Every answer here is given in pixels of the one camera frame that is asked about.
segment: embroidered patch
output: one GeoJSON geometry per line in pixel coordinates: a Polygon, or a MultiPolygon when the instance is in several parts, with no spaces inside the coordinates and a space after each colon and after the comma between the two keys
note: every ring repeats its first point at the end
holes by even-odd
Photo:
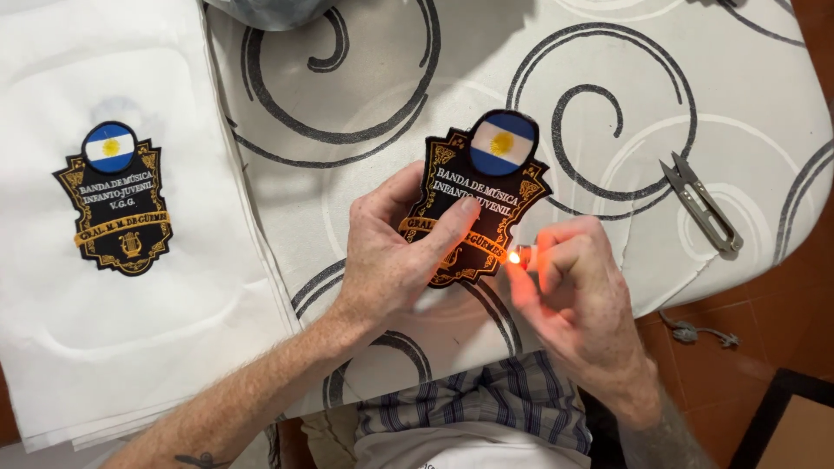
{"type": "Polygon", "coordinates": [[[81,154],[53,173],[81,213],[75,245],[99,270],[141,275],[168,252],[173,231],[159,195],[161,152],[150,139],[138,142],[127,125],[104,122],[87,134],[81,154]]]}
{"type": "Polygon", "coordinates": [[[422,198],[400,222],[400,234],[409,243],[420,240],[458,199],[475,197],[481,204],[479,218],[440,262],[429,286],[445,288],[495,275],[507,258],[510,227],[533,203],[553,194],[542,177],[550,168],[534,158],[538,124],[522,113],[496,109],[468,132],[449,129],[445,138],[425,141],[422,198]]]}

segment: fingernail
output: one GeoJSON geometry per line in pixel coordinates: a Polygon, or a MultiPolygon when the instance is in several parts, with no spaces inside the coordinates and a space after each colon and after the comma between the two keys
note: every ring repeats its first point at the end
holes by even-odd
{"type": "Polygon", "coordinates": [[[464,203],[461,205],[461,208],[467,214],[473,214],[478,210],[480,204],[475,197],[464,197],[464,203]]]}

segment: argentine flag emblem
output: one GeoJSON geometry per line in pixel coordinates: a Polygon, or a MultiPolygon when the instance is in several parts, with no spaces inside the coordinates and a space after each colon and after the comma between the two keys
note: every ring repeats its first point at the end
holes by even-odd
{"type": "Polygon", "coordinates": [[[503,176],[518,169],[533,149],[533,124],[517,113],[493,113],[474,130],[470,157],[483,174],[503,176]]]}
{"type": "Polygon", "coordinates": [[[104,173],[115,173],[127,167],[134,149],[133,134],[120,124],[102,124],[84,142],[84,153],[90,165],[104,173]]]}

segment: gold embroidered border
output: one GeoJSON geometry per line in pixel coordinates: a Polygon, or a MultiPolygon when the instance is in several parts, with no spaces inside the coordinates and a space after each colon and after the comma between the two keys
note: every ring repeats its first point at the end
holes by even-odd
{"type": "Polygon", "coordinates": [[[128,215],[120,219],[110,220],[106,223],[97,224],[93,227],[87,228],[84,231],[75,235],[74,241],[76,247],[83,245],[89,241],[101,238],[104,235],[109,235],[123,229],[135,228],[137,226],[145,226],[146,224],[161,224],[171,223],[171,217],[168,211],[147,212],[146,214],[128,215]]]}
{"type": "MultiPolygon", "coordinates": [[[[403,219],[403,221],[399,222],[399,230],[405,231],[407,229],[412,229],[416,231],[425,231],[430,232],[432,228],[435,227],[437,223],[436,219],[425,218],[425,217],[408,217],[403,219]]],[[[498,258],[498,261],[501,264],[507,260],[507,251],[502,248],[500,245],[495,243],[493,240],[487,238],[486,236],[475,233],[474,231],[470,231],[466,234],[466,237],[463,240],[464,243],[484,251],[488,255],[493,255],[498,258]]]]}

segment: small scissors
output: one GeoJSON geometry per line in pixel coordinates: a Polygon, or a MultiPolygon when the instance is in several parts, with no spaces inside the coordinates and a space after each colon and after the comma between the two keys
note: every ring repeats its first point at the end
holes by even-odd
{"type": "Polygon", "coordinates": [[[724,212],[722,212],[721,208],[718,207],[718,204],[716,204],[716,201],[710,196],[710,193],[706,192],[704,184],[701,184],[701,180],[698,179],[695,171],[689,167],[686,160],[681,158],[679,154],[672,152],[672,159],[675,160],[675,166],[677,166],[678,173],[681,173],[681,175],[678,176],[675,174],[675,171],[672,170],[672,168],[666,166],[666,164],[661,161],[663,172],[666,174],[666,178],[669,179],[669,184],[671,184],[675,193],[678,194],[679,198],[681,198],[681,202],[684,207],[689,210],[689,213],[692,214],[692,218],[695,219],[698,226],[700,226],[704,233],[706,233],[706,237],[710,239],[712,244],[718,250],[724,252],[740,250],[744,245],[744,240],[738,234],[736,229],[733,228],[730,220],[727,219],[724,212]],[[706,206],[706,210],[702,210],[701,207],[698,206],[698,203],[692,198],[689,191],[686,190],[687,184],[691,184],[698,197],[701,198],[701,201],[706,206]],[[726,237],[721,236],[718,230],[716,230],[716,227],[710,222],[710,217],[715,219],[715,221],[720,225],[726,233],[726,237]]]}

